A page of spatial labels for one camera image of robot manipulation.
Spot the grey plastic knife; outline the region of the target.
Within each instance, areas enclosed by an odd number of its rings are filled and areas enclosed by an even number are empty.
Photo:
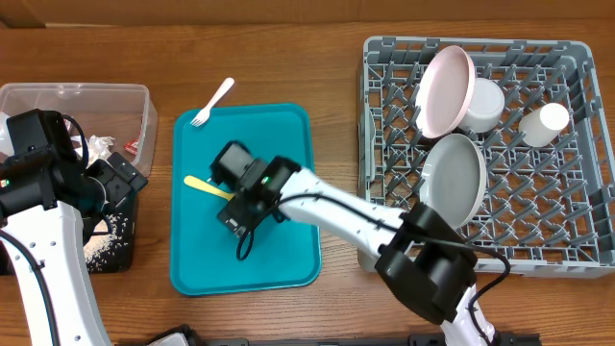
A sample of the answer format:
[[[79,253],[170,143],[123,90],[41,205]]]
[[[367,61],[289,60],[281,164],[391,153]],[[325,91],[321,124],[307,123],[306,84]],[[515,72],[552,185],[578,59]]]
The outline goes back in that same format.
[[[375,127],[374,115],[372,114],[371,111],[368,111],[366,113],[365,131],[366,131],[366,138],[367,138],[366,151],[365,151],[367,171],[368,171],[367,177],[369,178],[369,182],[372,183],[375,180],[375,175],[376,175],[376,158],[375,158],[375,150],[374,150],[376,127]]]

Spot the pink round plate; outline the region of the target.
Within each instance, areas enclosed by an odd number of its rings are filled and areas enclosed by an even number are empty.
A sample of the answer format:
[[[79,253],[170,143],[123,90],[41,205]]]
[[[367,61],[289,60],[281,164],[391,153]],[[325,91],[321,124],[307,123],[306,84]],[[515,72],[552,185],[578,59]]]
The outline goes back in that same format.
[[[441,137],[459,125],[470,106],[475,82],[474,63],[462,48],[448,46],[435,55],[415,100],[420,109],[416,125],[424,137]]]

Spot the white rice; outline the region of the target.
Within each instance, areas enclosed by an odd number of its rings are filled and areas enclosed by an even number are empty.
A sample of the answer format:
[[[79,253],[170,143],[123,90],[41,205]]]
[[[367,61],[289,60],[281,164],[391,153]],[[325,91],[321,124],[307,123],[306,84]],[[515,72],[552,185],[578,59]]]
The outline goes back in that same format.
[[[101,221],[95,228],[101,235],[93,235],[84,247],[89,273],[115,273],[129,267],[131,261],[131,232],[129,219],[121,212],[109,217],[111,230]]]

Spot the grey round plate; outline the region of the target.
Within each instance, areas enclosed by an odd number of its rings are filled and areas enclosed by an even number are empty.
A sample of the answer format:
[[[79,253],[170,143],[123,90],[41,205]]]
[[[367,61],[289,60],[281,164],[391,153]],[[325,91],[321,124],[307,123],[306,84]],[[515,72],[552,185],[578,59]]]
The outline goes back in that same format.
[[[430,150],[421,178],[420,201],[458,229],[476,215],[484,198],[485,158],[470,138],[450,134]]]

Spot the red sauce packet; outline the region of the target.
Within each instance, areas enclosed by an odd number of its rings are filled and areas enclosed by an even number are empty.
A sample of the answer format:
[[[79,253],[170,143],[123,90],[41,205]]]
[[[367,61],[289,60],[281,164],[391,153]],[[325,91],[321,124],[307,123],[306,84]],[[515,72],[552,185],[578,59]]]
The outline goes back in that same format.
[[[124,150],[129,154],[136,156],[139,150],[139,140],[134,139],[123,146]]]

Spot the white plastic cup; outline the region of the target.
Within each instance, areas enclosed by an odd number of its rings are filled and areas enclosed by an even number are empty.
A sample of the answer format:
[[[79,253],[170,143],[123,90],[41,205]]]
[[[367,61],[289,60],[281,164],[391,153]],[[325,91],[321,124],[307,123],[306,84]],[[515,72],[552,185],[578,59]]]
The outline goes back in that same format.
[[[528,146],[544,147],[559,135],[569,121],[570,114],[564,106],[550,103],[525,115],[518,129],[525,134],[523,141]]]

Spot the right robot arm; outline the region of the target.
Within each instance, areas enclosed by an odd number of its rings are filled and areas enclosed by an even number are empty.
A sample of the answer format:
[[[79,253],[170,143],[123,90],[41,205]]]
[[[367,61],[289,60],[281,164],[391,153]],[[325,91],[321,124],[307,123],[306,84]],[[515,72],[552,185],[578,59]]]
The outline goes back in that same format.
[[[249,256],[254,232],[267,217],[323,228],[371,257],[395,298],[439,326],[446,344],[497,344],[498,334],[478,305],[478,249],[434,209],[370,203],[291,159],[255,158],[239,141],[228,142],[210,170],[213,182],[234,194],[218,218],[238,237],[239,260]]]

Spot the grey bowl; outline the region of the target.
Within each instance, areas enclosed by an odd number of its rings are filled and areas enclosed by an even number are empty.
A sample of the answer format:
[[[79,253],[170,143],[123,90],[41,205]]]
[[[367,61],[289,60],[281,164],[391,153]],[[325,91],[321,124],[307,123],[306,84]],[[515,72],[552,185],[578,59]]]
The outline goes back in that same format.
[[[469,108],[458,127],[464,131],[486,133],[499,123],[504,110],[504,93],[493,81],[477,78]]]

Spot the white plastic fork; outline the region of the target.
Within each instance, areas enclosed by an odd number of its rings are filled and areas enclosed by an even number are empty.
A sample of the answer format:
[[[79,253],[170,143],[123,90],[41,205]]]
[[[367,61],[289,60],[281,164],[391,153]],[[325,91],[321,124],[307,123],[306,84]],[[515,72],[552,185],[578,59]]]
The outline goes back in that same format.
[[[204,125],[210,118],[210,114],[214,106],[231,90],[234,86],[235,80],[232,77],[226,78],[220,87],[212,95],[208,103],[202,108],[190,121],[190,125],[193,127],[200,127]]]

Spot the yellow plastic spoon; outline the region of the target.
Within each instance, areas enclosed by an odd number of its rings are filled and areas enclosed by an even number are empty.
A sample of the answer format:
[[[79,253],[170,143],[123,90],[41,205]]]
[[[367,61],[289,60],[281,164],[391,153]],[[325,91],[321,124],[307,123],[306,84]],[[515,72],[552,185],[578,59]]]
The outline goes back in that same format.
[[[226,192],[226,191],[224,191],[224,190],[222,190],[222,189],[220,189],[220,188],[218,188],[218,187],[216,187],[214,185],[209,184],[208,182],[205,182],[205,181],[203,181],[203,180],[201,180],[199,178],[196,178],[194,176],[191,176],[191,175],[187,175],[187,176],[184,177],[184,184],[189,186],[189,187],[191,187],[191,188],[194,188],[194,189],[203,191],[205,193],[208,193],[208,194],[211,194],[211,195],[223,198],[223,199],[225,199],[227,201],[231,201],[234,198],[234,194],[233,193]]]

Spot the white napkin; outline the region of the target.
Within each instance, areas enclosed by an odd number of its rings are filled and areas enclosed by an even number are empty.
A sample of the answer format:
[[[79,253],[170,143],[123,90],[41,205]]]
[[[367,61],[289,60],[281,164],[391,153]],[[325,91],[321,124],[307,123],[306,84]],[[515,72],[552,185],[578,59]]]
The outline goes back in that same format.
[[[115,138],[111,136],[91,136],[86,142],[88,163],[92,164],[97,160],[106,161],[111,156],[114,141]]]

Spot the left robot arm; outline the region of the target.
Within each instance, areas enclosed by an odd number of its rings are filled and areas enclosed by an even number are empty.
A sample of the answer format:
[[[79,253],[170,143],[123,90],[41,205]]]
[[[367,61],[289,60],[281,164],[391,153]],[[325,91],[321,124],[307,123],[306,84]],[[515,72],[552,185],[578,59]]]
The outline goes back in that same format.
[[[1,117],[12,147],[1,163],[1,242],[35,345],[110,344],[84,247],[147,184],[117,153],[95,162],[77,153],[66,128],[74,121],[40,109]]]

